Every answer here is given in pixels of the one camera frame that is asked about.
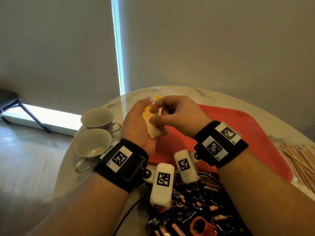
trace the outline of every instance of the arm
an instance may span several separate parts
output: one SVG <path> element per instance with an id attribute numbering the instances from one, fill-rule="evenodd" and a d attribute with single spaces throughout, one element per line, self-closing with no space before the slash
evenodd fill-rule
<path id="1" fill-rule="evenodd" d="M 186 96 L 167 96 L 152 124 L 169 125 L 193 138 L 211 119 Z M 249 150 L 218 169 L 238 213 L 254 236 L 315 235 L 315 202 L 259 161 Z"/>
<path id="2" fill-rule="evenodd" d="M 150 98 L 137 102 L 127 114 L 121 137 L 143 148 L 150 156 L 156 140 L 148 135 L 142 117 Z M 129 193 L 97 173 L 52 211 L 28 235 L 112 235 Z"/>

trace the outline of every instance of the gray wall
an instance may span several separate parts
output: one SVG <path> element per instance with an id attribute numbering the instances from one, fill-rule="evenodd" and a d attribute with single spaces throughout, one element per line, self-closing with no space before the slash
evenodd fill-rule
<path id="1" fill-rule="evenodd" d="M 0 88 L 66 112 L 100 107 L 119 96 L 110 35 L 110 0 L 0 0 Z"/>
<path id="2" fill-rule="evenodd" d="M 119 0 L 126 92 L 219 91 L 315 140 L 315 0 Z"/>

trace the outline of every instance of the qr code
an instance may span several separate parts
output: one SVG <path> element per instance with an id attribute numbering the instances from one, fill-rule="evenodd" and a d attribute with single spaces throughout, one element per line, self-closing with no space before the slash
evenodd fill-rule
<path id="1" fill-rule="evenodd" d="M 207 146 L 207 149 L 210 151 L 212 155 L 215 156 L 222 150 L 222 147 L 219 146 L 219 144 L 216 141 L 213 141 Z"/>
<path id="2" fill-rule="evenodd" d="M 228 127 L 224 128 L 223 131 L 221 131 L 221 133 L 229 140 L 231 140 L 236 135 L 236 133 Z"/>
<path id="3" fill-rule="evenodd" d="M 170 181 L 171 175 L 167 173 L 158 173 L 158 181 L 157 185 L 163 185 L 163 186 L 169 186 L 169 181 Z"/>
<path id="4" fill-rule="evenodd" d="M 112 158 L 112 161 L 116 163 L 119 167 L 127 160 L 127 156 L 121 151 L 117 152 L 116 155 Z"/>
<path id="5" fill-rule="evenodd" d="M 187 159 L 179 160 L 178 164 L 181 171 L 190 169 Z"/>

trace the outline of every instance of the forearm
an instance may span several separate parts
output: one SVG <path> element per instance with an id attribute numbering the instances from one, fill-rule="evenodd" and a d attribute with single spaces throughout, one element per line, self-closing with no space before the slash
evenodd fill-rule
<path id="1" fill-rule="evenodd" d="M 128 195 L 94 173 L 29 235 L 112 235 Z"/>
<path id="2" fill-rule="evenodd" d="M 315 202 L 249 150 L 219 168 L 218 173 L 254 236 L 315 235 Z"/>

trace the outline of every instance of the hand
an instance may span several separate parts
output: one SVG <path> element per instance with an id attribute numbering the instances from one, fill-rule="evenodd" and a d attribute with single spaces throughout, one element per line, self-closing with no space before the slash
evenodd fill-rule
<path id="1" fill-rule="evenodd" d="M 212 120 L 189 97 L 171 95 L 156 101 L 150 112 L 162 108 L 161 115 L 150 118 L 153 125 L 168 125 L 175 127 L 182 134 L 194 138 Z"/>
<path id="2" fill-rule="evenodd" d="M 150 97 L 138 101 L 128 112 L 121 128 L 121 138 L 137 144 L 147 152 L 148 156 L 153 155 L 157 143 L 156 139 L 149 137 L 147 124 L 142 117 L 150 101 Z"/>

